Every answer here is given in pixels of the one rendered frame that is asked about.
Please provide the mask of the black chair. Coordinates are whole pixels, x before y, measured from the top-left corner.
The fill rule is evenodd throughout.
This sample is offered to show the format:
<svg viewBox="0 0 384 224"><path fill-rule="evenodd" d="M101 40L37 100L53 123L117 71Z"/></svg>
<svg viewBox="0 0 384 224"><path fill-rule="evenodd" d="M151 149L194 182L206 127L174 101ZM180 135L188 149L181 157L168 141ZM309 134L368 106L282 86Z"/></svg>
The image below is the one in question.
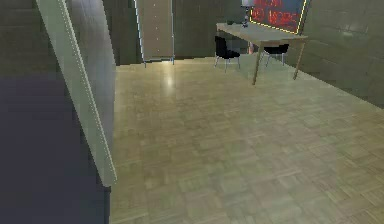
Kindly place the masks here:
<svg viewBox="0 0 384 224"><path fill-rule="evenodd" d="M230 50L227 47L227 42L223 37L215 37L215 63L214 66L217 66L219 59L222 58L225 61L225 70L227 70L230 60L236 58L238 68L240 66L240 54L236 51Z"/></svg>
<svg viewBox="0 0 384 224"><path fill-rule="evenodd" d="M272 56L280 55L281 56L282 64L285 64L284 55L288 52L288 49L289 49L289 45L288 44L283 44L283 45L279 45L279 46L276 46L276 47L265 47L263 49L262 55L267 54L268 55L268 61L270 60L270 58Z"/></svg>

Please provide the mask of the tall beige cupboard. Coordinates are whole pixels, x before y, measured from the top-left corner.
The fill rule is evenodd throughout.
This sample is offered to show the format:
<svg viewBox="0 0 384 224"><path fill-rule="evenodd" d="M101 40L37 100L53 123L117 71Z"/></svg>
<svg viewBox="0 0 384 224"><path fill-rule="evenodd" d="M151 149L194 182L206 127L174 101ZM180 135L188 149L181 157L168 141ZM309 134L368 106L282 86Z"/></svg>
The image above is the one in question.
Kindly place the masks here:
<svg viewBox="0 0 384 224"><path fill-rule="evenodd" d="M173 0L135 0L143 63L174 61Z"/></svg>

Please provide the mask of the wooden table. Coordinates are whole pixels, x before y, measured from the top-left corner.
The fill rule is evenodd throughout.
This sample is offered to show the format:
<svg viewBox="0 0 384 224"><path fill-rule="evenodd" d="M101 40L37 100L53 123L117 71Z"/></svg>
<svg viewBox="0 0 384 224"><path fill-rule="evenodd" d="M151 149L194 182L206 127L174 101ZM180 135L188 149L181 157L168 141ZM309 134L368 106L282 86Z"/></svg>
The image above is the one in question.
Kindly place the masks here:
<svg viewBox="0 0 384 224"><path fill-rule="evenodd" d="M307 36L300 36L294 33L289 33L283 30L274 29L254 23L249 23L246 28L244 28L241 24L228 25L227 23L217 23L216 29L218 31L224 31L247 42L251 42L258 47L255 70L252 79L253 85L256 84L261 53L264 51L265 47L277 47L282 44L300 44L301 48L297 59L296 68L293 73L293 79L297 78L303 51L307 42Z"/></svg>

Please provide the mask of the grey table lamp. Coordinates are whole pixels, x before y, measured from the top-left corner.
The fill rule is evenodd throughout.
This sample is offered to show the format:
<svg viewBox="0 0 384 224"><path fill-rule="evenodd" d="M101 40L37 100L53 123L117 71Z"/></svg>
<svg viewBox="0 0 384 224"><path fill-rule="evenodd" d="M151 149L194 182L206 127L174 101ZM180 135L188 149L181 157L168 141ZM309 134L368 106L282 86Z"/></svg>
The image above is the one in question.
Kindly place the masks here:
<svg viewBox="0 0 384 224"><path fill-rule="evenodd" d="M250 21L250 11L254 7L254 0L241 0L241 7L245 10L244 21L242 27L246 28Z"/></svg>

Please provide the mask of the red and blue framed picture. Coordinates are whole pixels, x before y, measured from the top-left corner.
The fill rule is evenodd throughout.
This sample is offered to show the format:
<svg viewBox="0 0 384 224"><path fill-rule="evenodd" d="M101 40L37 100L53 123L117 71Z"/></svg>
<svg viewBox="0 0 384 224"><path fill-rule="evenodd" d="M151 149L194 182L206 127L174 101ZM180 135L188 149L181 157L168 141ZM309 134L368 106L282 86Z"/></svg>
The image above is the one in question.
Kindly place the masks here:
<svg viewBox="0 0 384 224"><path fill-rule="evenodd" d="M249 21L298 34L310 0L253 0Z"/></svg>

